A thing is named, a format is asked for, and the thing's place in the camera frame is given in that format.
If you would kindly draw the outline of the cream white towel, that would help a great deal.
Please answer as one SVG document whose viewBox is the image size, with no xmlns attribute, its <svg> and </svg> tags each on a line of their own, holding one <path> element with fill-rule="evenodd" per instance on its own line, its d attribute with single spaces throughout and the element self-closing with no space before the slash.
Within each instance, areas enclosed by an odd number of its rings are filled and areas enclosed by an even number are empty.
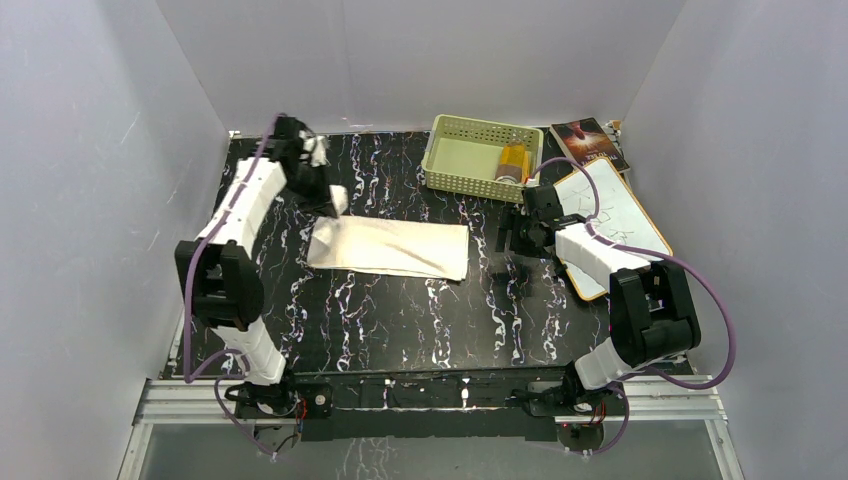
<svg viewBox="0 0 848 480">
<path fill-rule="evenodd" d="M 320 216 L 306 263 L 314 269 L 462 281 L 469 265 L 466 225 L 347 215 L 347 189 L 329 187 L 337 217 Z"/>
</svg>

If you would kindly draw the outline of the brown and yellow towel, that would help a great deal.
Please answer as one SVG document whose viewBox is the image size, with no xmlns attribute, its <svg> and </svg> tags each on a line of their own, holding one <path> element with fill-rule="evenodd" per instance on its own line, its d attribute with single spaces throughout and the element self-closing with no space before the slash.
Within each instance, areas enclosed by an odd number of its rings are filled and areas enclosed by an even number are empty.
<svg viewBox="0 0 848 480">
<path fill-rule="evenodd" d="M 503 147 L 498 166 L 494 174 L 496 182 L 524 184 L 531 173 L 531 162 L 527 147 L 523 143 L 512 142 Z"/>
</svg>

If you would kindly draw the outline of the light green plastic basket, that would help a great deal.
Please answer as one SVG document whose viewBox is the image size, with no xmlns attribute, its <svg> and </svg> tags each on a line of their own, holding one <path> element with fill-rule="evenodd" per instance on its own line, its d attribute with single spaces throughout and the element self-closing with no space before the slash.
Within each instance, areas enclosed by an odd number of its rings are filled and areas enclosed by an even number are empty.
<svg viewBox="0 0 848 480">
<path fill-rule="evenodd" d="M 521 204 L 524 181 L 496 177 L 503 150 L 512 143 L 525 147 L 531 168 L 540 163 L 544 133 L 538 128 L 438 115 L 421 161 L 425 184 L 432 190 Z"/>
</svg>

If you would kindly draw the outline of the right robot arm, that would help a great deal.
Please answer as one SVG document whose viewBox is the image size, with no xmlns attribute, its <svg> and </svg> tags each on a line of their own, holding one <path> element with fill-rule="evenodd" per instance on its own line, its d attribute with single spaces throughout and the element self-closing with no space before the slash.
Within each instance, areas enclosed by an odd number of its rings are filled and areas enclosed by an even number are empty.
<svg viewBox="0 0 848 480">
<path fill-rule="evenodd" d="M 559 385 L 516 389 L 514 402 L 531 415 L 559 409 L 587 414 L 641 368 L 699 345 L 700 326 L 682 267 L 602 240 L 589 218 L 565 214 L 552 186 L 529 187 L 522 195 L 522 204 L 502 210 L 497 251 L 549 259 L 561 272 L 575 266 L 589 275 L 608 294 L 610 333 L 566 365 Z"/>
</svg>

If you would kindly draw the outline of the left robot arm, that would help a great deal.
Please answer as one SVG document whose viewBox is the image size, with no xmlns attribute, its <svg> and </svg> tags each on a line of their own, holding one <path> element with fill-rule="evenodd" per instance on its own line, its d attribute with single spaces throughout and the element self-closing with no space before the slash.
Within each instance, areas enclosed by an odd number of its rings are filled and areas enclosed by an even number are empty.
<svg viewBox="0 0 848 480">
<path fill-rule="evenodd" d="M 190 354 L 191 324 L 199 321 L 223 341 L 224 355 L 243 376 L 227 390 L 228 399 L 273 416 L 292 414 L 299 391 L 262 318 L 264 285 L 252 252 L 283 191 L 296 195 L 306 214 L 337 218 L 347 208 L 346 189 L 329 180 L 324 137 L 279 114 L 255 153 L 238 162 L 209 223 L 174 253 L 184 300 L 183 353 Z"/>
</svg>

